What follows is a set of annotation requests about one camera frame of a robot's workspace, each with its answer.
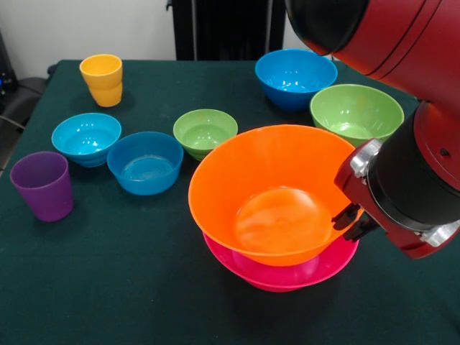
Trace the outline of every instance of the purple cup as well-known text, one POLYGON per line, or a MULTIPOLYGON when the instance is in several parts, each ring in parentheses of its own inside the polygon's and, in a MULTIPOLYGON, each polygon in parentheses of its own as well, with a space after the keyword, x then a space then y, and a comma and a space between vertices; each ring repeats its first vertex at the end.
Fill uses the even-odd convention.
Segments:
POLYGON ((73 208, 69 164, 56 152, 36 152, 19 160, 11 183, 41 221, 58 221, 73 208))

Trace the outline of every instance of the green tablecloth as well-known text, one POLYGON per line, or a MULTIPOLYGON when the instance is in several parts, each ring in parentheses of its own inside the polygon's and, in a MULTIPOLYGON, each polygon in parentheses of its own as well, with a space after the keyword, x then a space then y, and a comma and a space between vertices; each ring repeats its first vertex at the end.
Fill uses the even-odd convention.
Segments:
MULTIPOLYGON (((0 178, 0 344, 458 344, 460 239, 411 261, 382 231, 364 238, 340 275, 294 293, 259 291, 208 252, 187 204, 197 166, 186 155, 179 180, 150 197, 125 193, 106 166, 70 165, 75 209, 37 221, 9 182, 20 157, 51 150, 54 127, 103 111, 123 135, 172 134, 186 111, 230 113, 241 132, 268 124, 311 124, 264 97, 253 62, 124 64, 124 97, 100 109, 78 72, 59 64, 6 173, 0 178)), ((338 64, 337 83, 407 96, 338 64)))

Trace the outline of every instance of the white wall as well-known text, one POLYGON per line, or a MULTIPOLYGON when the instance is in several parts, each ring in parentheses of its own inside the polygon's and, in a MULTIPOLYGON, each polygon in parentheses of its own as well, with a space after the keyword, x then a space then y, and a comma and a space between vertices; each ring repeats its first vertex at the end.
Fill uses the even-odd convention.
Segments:
POLYGON ((286 22, 285 22, 285 36, 284 36, 282 47, 285 49, 288 49, 288 48, 308 49, 308 47, 294 33, 293 27, 290 26, 289 18, 287 15, 286 15, 286 22))
POLYGON ((107 52, 174 60, 166 0, 0 0, 0 29, 19 78, 46 76, 61 59, 107 52))

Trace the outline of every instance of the yellow cup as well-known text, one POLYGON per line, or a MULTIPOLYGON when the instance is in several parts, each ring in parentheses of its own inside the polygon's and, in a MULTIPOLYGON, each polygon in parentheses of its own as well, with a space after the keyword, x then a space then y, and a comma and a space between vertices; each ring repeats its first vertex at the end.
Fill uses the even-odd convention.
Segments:
POLYGON ((121 101, 123 63, 118 56, 99 54, 87 57, 80 72, 99 106, 115 106, 121 101))

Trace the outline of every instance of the pink bowl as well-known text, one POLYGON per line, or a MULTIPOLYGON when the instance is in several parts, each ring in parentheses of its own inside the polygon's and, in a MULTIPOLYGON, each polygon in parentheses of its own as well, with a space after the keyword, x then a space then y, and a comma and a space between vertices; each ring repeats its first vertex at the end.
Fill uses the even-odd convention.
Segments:
POLYGON ((295 266, 272 267, 255 262, 203 235, 211 253, 223 266, 256 288, 273 293, 294 291, 333 277, 350 262, 359 243, 345 241, 340 236, 310 261, 295 266))

